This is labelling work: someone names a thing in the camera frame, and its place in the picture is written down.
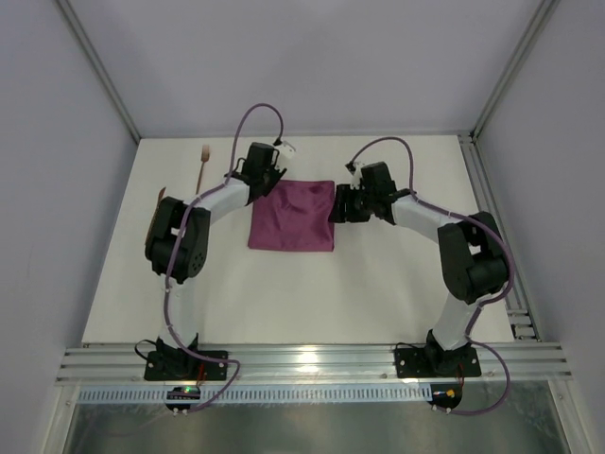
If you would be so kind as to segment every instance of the white cable clip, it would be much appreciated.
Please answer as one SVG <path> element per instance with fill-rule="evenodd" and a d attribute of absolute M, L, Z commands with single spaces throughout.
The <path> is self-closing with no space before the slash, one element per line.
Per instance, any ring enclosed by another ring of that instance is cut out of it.
<path fill-rule="evenodd" d="M 296 156 L 296 149 L 286 140 L 282 140 L 282 143 L 275 147 L 275 149 L 279 151 L 277 160 L 275 161 L 275 168 L 281 172 L 287 168 L 290 160 Z"/>
<path fill-rule="evenodd" d="M 361 187 L 361 167 L 365 166 L 365 164 L 355 161 L 353 166 L 355 167 L 355 172 L 351 179 L 351 189 L 359 189 Z"/>

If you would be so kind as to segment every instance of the glass panel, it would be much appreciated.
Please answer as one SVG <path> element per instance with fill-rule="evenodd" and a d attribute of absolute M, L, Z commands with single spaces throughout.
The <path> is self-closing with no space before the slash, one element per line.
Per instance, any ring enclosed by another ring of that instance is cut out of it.
<path fill-rule="evenodd" d="M 467 383 L 461 409 L 489 405 L 501 383 Z M 498 410 L 445 415 L 427 404 L 213 407 L 172 417 L 164 406 L 78 405 L 64 454 L 567 453 L 546 382 L 513 383 Z"/>

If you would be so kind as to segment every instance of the white robotic arm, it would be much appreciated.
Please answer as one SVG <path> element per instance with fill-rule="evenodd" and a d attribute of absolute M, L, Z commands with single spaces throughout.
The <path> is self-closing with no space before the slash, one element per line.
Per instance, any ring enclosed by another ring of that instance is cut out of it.
<path fill-rule="evenodd" d="M 497 293 L 509 279 L 504 252 L 468 220 L 450 218 L 429 209 L 408 189 L 397 190 L 385 163 L 369 166 L 349 163 L 347 168 L 353 174 L 353 180 L 350 184 L 337 186 L 331 221 L 366 222 L 376 216 L 392 225 L 413 230 L 439 245 L 443 281 L 450 293 L 439 321 L 427 334 L 423 355 L 430 370 L 421 374 L 454 375 L 466 358 L 475 358 L 468 335 L 480 302 Z M 499 236 L 489 213 L 480 212 L 468 218 Z M 478 247 L 479 252 L 471 252 L 471 246 Z M 410 377 L 405 373 L 400 374 L 398 369 L 399 377 Z"/>
<path fill-rule="evenodd" d="M 266 196 L 285 174 L 287 162 L 295 149 L 287 142 L 279 146 L 253 143 L 241 169 L 235 169 L 231 178 L 220 189 L 199 200 L 179 201 L 166 197 L 160 201 L 149 227 L 145 256 L 151 268 L 165 278 L 168 263 L 175 248 L 183 216 L 188 207 L 184 234 L 176 251 L 176 260 L 170 272 L 167 313 L 173 330 L 190 350 L 197 351 L 198 330 L 194 323 L 194 284 L 206 261 L 208 238 L 212 224 L 260 197 Z M 163 324 L 157 339 L 156 351 L 147 359 L 147 380 L 170 380 L 193 376 L 199 361 L 187 356 Z M 218 352 L 220 358 L 227 352 Z"/>

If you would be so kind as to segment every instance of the cable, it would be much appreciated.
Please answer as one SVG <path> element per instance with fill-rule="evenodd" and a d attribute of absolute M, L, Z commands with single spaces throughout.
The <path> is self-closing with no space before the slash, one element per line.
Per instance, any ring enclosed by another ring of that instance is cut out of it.
<path fill-rule="evenodd" d="M 139 340 L 138 342 L 136 342 L 134 344 L 134 353 L 136 353 L 139 357 L 141 357 L 142 359 L 144 359 L 147 362 L 148 361 L 147 357 L 139 351 L 139 345 L 143 342 L 150 343 L 154 347 L 156 346 L 156 343 L 153 340 L 143 339 L 143 340 Z"/>
<path fill-rule="evenodd" d="M 462 416 L 474 416 L 474 415 L 484 414 L 489 411 L 495 410 L 498 407 L 500 407 L 502 405 L 502 403 L 504 403 L 506 398 L 509 396 L 509 392 L 510 392 L 509 368 L 507 367 L 506 362 L 502 359 L 502 357 L 498 354 L 498 352 L 496 352 L 493 348 L 491 348 L 489 345 L 487 345 L 485 343 L 481 343 L 476 340 L 472 340 L 471 332 L 473 331 L 473 327 L 475 326 L 475 323 L 476 323 L 483 307 L 486 305 L 490 305 L 492 303 L 496 303 L 498 301 L 504 300 L 507 297 L 507 295 L 510 293 L 510 291 L 512 290 L 512 286 L 514 285 L 514 275 L 515 275 L 515 270 L 516 270 L 514 260 L 512 258 L 512 253 L 510 252 L 509 247 L 504 243 L 504 241 L 502 241 L 502 238 L 500 238 L 500 236 L 498 236 L 496 234 L 496 232 L 494 232 L 492 229 L 490 229 L 483 222 L 479 222 L 478 220 L 476 220 L 474 218 L 462 215 L 460 213 L 456 213 L 455 211 L 445 210 L 437 205 L 434 205 L 427 201 L 423 201 L 422 199 L 420 199 L 418 197 L 418 193 L 414 190 L 414 156 L 412 155 L 412 149 L 409 146 L 409 143 L 407 141 L 405 141 L 404 139 L 402 139 L 401 137 L 389 135 L 386 137 L 380 137 L 378 139 L 372 140 L 369 144 L 366 144 L 360 151 L 358 151 L 354 155 L 354 157 L 351 159 L 350 164 L 352 164 L 355 161 L 355 159 L 357 159 L 359 157 L 359 155 L 361 153 L 363 153 L 369 147 L 376 145 L 380 142 L 386 142 L 386 141 L 399 142 L 406 148 L 407 157 L 409 159 L 409 180 L 408 180 L 409 192 L 410 192 L 410 195 L 412 196 L 412 198 L 418 204 L 420 204 L 421 206 L 423 206 L 425 208 L 428 208 L 429 210 L 435 211 L 436 213 L 439 213 L 441 215 L 445 215 L 447 217 L 456 218 L 456 219 L 465 220 L 467 222 L 470 222 L 475 227 L 478 227 L 479 229 L 483 230 L 483 232 L 485 232 L 486 235 L 488 235 L 491 239 L 493 239 L 496 242 L 496 244 L 504 252 L 504 256 L 505 256 L 505 259 L 507 262 L 507 267 L 509 269 L 509 281 L 508 281 L 507 285 L 505 286 L 504 290 L 502 290 L 499 294 L 497 294 L 496 296 L 493 296 L 492 298 L 484 300 L 477 305 L 477 308 L 475 310 L 475 313 L 473 314 L 473 317 L 471 317 L 471 320 L 469 321 L 468 325 L 466 326 L 466 329 L 464 330 L 464 335 L 466 336 L 466 339 L 470 343 L 478 345 L 483 348 L 486 348 L 487 350 L 492 352 L 495 355 L 495 357 L 500 361 L 500 364 L 502 364 L 502 367 L 504 368 L 504 375 L 506 376 L 506 379 L 507 379 L 506 388 L 505 388 L 504 392 L 502 393 L 502 396 L 497 400 L 497 402 L 495 402 L 493 405 L 489 406 L 487 409 L 483 409 L 483 410 L 451 410 L 450 412 L 453 414 L 458 414 L 458 415 L 462 415 Z"/>
<path fill-rule="evenodd" d="M 411 348 L 414 348 L 414 349 L 416 349 L 416 350 L 422 350 L 422 349 L 423 349 L 422 347 L 419 347 L 419 346 L 414 345 L 414 344 L 412 344 L 412 343 L 407 343 L 407 342 L 397 342 L 397 343 L 395 344 L 395 350 L 397 350 L 397 349 L 399 348 L 399 345 L 405 345 L 405 346 L 407 346 L 407 347 L 411 347 Z"/>
<path fill-rule="evenodd" d="M 177 233 L 177 239 L 174 243 L 174 247 L 172 249 L 172 253 L 170 255 L 170 259 L 168 261 L 168 267 L 166 268 L 166 275 L 165 275 L 165 279 L 164 279 L 164 284 L 165 284 L 165 293 L 164 293 L 164 322 L 166 324 L 166 328 L 168 329 L 168 333 L 170 333 L 170 336 L 172 336 L 172 339 L 174 340 L 174 342 L 177 343 L 177 345 L 179 345 L 179 347 L 182 349 L 182 351 L 184 351 L 187 355 L 189 355 L 190 357 L 196 358 L 196 359 L 201 359 L 203 361 L 207 361 L 207 362 L 214 362 L 214 363 L 227 363 L 227 364 L 234 364 L 235 365 L 235 372 L 233 373 L 233 375 L 231 376 L 231 378 L 229 378 L 229 380 L 227 381 L 227 383 L 225 383 L 225 386 L 223 386 L 220 390 L 218 390 L 215 395 L 213 395 L 210 399 L 208 399 L 206 402 L 201 403 L 199 405 L 196 405 L 195 407 L 193 407 L 192 409 L 189 410 L 189 413 L 193 413 L 195 411 L 200 411 L 203 410 L 205 408 L 207 408 L 208 406 L 210 406 L 213 402 L 215 402 L 223 393 L 225 393 L 225 391 L 227 391 L 227 389 L 232 385 L 232 383 L 235 381 L 235 378 L 237 377 L 237 375 L 239 374 L 239 370 L 241 368 L 241 363 L 237 360 L 237 359 L 216 359 L 216 358 L 210 358 L 210 357 L 205 357 L 204 355 L 200 355 L 197 352 L 194 352 L 192 350 L 189 350 L 189 348 L 187 348 L 187 346 L 182 342 L 181 337 L 179 336 L 179 334 L 175 331 L 175 329 L 172 326 L 172 322 L 170 321 L 170 313 L 169 313 L 169 305 L 170 305 L 170 274 L 172 274 L 172 271 L 174 269 L 174 265 L 177 259 L 177 252 L 179 250 L 179 247 L 181 246 L 181 241 L 182 241 L 182 236 L 185 230 L 185 226 L 187 225 L 187 220 L 189 219 L 189 214 L 191 213 L 191 210 L 193 210 L 193 208 L 203 199 L 205 199 L 206 197 L 210 196 L 211 194 L 216 193 L 217 191 L 219 191 L 220 189 L 222 189 L 223 187 L 225 187 L 228 183 L 229 180 L 232 177 L 233 174 L 233 167 L 235 164 L 235 152 L 237 150 L 237 140 L 239 139 L 239 135 L 241 134 L 242 128 L 244 126 L 244 123 L 246 122 L 246 120 L 248 119 L 248 116 L 256 109 L 260 108 L 260 107 L 266 107 L 268 109 L 271 109 L 272 111 L 274 111 L 277 114 L 277 117 L 280 121 L 280 132 L 279 135 L 277 136 L 277 139 L 275 140 L 274 145 L 279 145 L 282 143 L 282 135 L 284 134 L 284 119 L 282 118 L 282 115 L 280 114 L 280 112 L 273 106 L 271 106 L 270 104 L 261 102 L 258 104 L 254 104 L 252 107 L 250 107 L 245 113 L 244 116 L 242 116 L 242 119 L 239 122 L 239 125 L 237 126 L 237 130 L 235 131 L 235 136 L 233 137 L 233 146 L 232 146 L 232 150 L 231 150 L 231 159 L 229 162 L 229 170 L 227 171 L 227 176 L 225 178 L 225 181 L 221 184 L 219 184 L 218 186 L 209 189 L 208 191 L 204 192 L 203 194 L 198 195 L 191 203 L 189 203 L 189 205 L 187 205 L 187 208 L 185 209 L 184 214 L 182 215 L 182 219 L 181 219 L 181 226 L 179 228 L 179 232 Z"/>
<path fill-rule="evenodd" d="M 470 338 L 468 338 L 468 339 L 469 339 L 470 343 L 477 345 L 479 347 L 485 348 L 490 353 L 492 353 L 492 355 L 494 355 L 496 357 L 496 359 L 502 365 L 502 369 L 504 369 L 504 376 L 506 377 L 507 381 L 506 381 L 506 386 L 504 388 L 504 391 L 502 392 L 502 395 L 498 398 L 498 400 L 496 400 L 493 404 L 491 404 L 489 407 L 487 407 L 485 409 L 481 409 L 481 410 L 449 410 L 449 411 L 447 411 L 447 409 L 445 409 L 443 407 L 437 407 L 437 409 L 439 411 L 443 411 L 445 413 L 449 412 L 451 414 L 456 414 L 458 416 L 478 416 L 480 414 L 485 414 L 485 413 L 489 413 L 490 411 L 494 411 L 497 408 L 499 408 L 502 404 L 504 404 L 504 401 L 507 400 L 507 398 L 509 397 L 509 394 L 510 394 L 510 371 L 509 371 L 509 367 L 507 366 L 507 363 L 505 362 L 505 360 L 500 356 L 500 354 L 494 348 L 492 348 L 487 343 L 478 342 L 478 341 L 472 340 Z"/>

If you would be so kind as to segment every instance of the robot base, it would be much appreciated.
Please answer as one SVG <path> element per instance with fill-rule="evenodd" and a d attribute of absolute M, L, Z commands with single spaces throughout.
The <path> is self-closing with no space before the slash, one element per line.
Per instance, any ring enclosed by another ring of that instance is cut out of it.
<path fill-rule="evenodd" d="M 227 359 L 229 357 L 228 352 L 224 350 L 198 350 L 197 337 L 191 342 L 189 349 L 209 358 Z M 200 377 L 202 366 L 203 377 Z M 147 356 L 144 379 L 146 381 L 197 381 L 202 378 L 204 381 L 224 381 L 227 379 L 227 366 L 226 363 L 218 364 L 190 357 L 182 349 L 173 348 L 166 345 L 161 339 L 157 339 L 156 350 L 149 352 Z"/>
<path fill-rule="evenodd" d="M 424 348 L 395 347 L 395 370 L 398 378 L 436 378 L 458 375 L 481 376 L 476 349 L 466 344 L 456 350 L 443 351 L 428 332 Z"/>

